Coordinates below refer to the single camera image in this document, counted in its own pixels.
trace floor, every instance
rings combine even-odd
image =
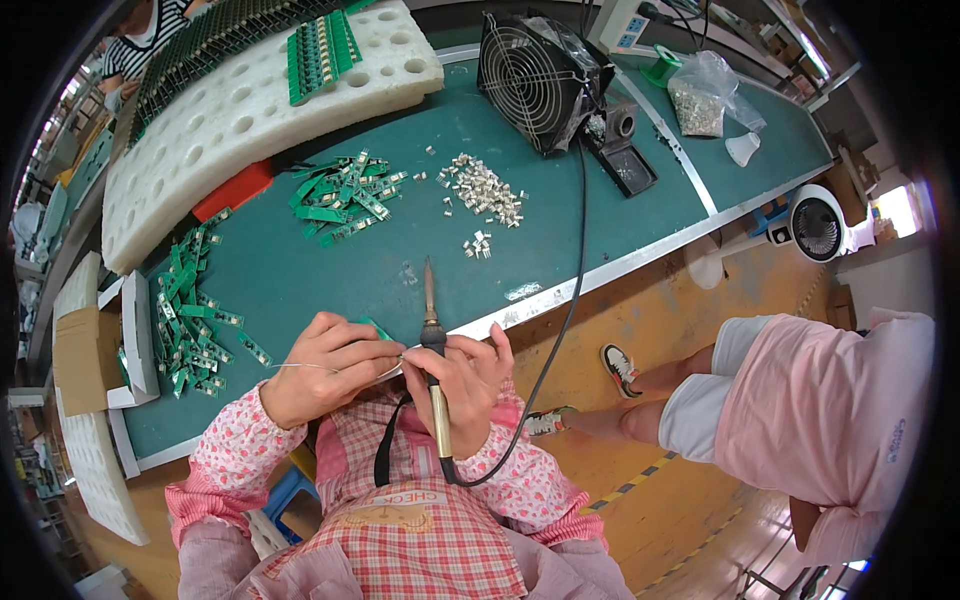
[[[724,239],[744,227],[738,222],[724,228]],[[585,295],[535,407],[571,404],[584,410],[620,401],[599,359],[607,342],[626,349],[644,370],[711,344],[729,317],[785,312],[826,319],[830,275],[795,248],[755,248],[726,259],[725,266],[727,277],[705,291],[687,274],[683,252],[673,252]],[[533,388],[565,310],[509,331],[522,396]],[[608,443],[575,432],[544,439],[542,446],[592,501],[609,500],[597,514],[607,523],[611,556],[637,595],[733,598],[743,585],[742,568],[760,570],[789,537],[782,494],[758,492],[715,466],[668,460],[661,448]],[[163,486],[186,474],[183,459],[130,482],[133,503],[151,536],[146,546],[134,547],[78,516],[84,540],[97,556],[126,567],[154,598],[176,597],[179,569]],[[616,492],[628,482],[635,485]],[[797,556],[791,541],[765,575],[785,586],[799,573]],[[756,585],[748,597],[775,596]]]

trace rack of circuit boards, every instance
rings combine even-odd
[[[220,364],[233,363],[233,354],[217,344],[217,325],[236,327],[237,339],[260,364],[270,367],[274,359],[249,335],[244,333],[244,318],[227,312],[220,302],[197,287],[197,279],[206,270],[211,246],[223,243],[223,236],[213,229],[232,214],[224,208],[205,223],[190,231],[170,249],[170,270],[157,278],[160,291],[156,295],[156,329],[159,333],[160,374],[169,377],[174,396],[185,389],[194,389],[208,396],[218,396],[227,388],[227,380],[218,374]]]
[[[364,148],[357,156],[336,156],[326,164],[294,174],[295,178],[307,177],[290,198],[294,216],[309,222],[303,237],[310,239],[327,225],[338,226],[321,236],[320,245],[327,248],[389,220],[390,209],[383,203],[403,198],[399,186],[407,177],[405,171],[389,171],[390,163],[370,157],[370,151]]]
[[[178,30],[147,63],[132,116],[130,148],[144,131],[192,83],[229,57],[273,34],[337,12],[353,14],[373,0],[229,0],[218,2]]]
[[[290,106],[298,107],[325,85],[335,84],[362,59],[345,12],[303,23],[287,37]]]

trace sneaker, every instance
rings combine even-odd
[[[561,420],[561,413],[575,410],[577,409],[572,406],[561,406],[552,411],[530,413],[527,420],[523,422],[523,426],[527,428],[527,433],[530,434],[531,438],[560,433],[566,429],[564,422]]]
[[[640,375],[640,372],[634,369],[634,361],[628,358],[623,350],[614,344],[607,344],[600,348],[600,360],[603,361],[603,366],[610,377],[613,377],[613,381],[616,382],[616,387],[620,390],[621,396],[630,399],[643,394],[643,392],[633,392],[630,389],[630,384]]]

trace checkered apron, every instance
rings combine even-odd
[[[317,436],[324,525],[297,552],[336,541],[366,598],[525,595],[506,536],[482,500],[446,484],[436,444],[412,404],[399,410],[390,452],[390,481],[397,483],[375,486],[374,456],[400,398],[379,392],[324,420]],[[282,559],[264,575],[276,575]]]

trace workbench surface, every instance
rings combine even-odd
[[[644,59],[620,64],[679,136],[666,91],[640,75],[638,61]],[[581,220],[577,150],[539,156],[477,91],[476,60],[451,63],[445,70],[445,89],[427,96],[419,107],[307,144],[325,146],[308,158],[315,163],[355,156],[366,147],[371,156],[389,160],[393,172],[412,176],[426,171],[427,181],[409,179],[402,186],[402,199],[387,203],[391,221],[323,249],[319,236],[303,238],[305,223],[287,204],[303,179],[283,173],[217,227],[224,242],[211,249],[198,289],[219,300],[223,309],[243,315],[244,330],[275,362],[282,362],[321,310],[349,320],[369,316],[400,342],[416,344],[423,318],[422,266],[428,254],[438,311],[448,331],[474,323],[465,330],[478,333],[489,325],[484,322],[478,328],[477,320],[494,313],[507,325],[522,321],[511,312],[505,294],[526,283],[538,283],[544,294],[557,294],[558,300],[550,305],[562,303],[560,291],[551,288],[576,276]],[[614,86],[624,89],[618,82]],[[752,85],[741,89],[768,123],[747,168],[733,163],[722,139],[680,138],[720,211],[709,220],[690,178],[658,140],[643,110],[637,116],[634,144],[660,177],[652,188],[624,199],[593,156],[587,156],[589,270],[606,265],[602,272],[622,275],[682,246],[689,241],[685,234],[698,237],[830,166],[826,144],[801,108]],[[725,128],[727,137],[746,132],[729,118]],[[424,151],[428,145],[435,155]],[[515,192],[529,193],[520,228],[485,224],[489,213],[475,216],[452,190],[433,181],[440,168],[460,153],[482,158]],[[445,196],[453,199],[451,218],[444,217]],[[492,234],[490,259],[464,256],[463,242],[478,229]],[[646,256],[640,249],[651,253]],[[164,261],[149,272],[152,298],[157,273],[168,267]],[[594,276],[588,288],[602,282]],[[124,411],[141,468],[188,454],[193,440],[225,404],[275,372],[265,370],[240,347],[234,328],[219,325],[219,329],[218,343],[236,355],[233,365],[223,366],[219,373],[228,380],[225,392],[209,397],[189,391],[176,399],[169,380],[161,378],[163,397]]]

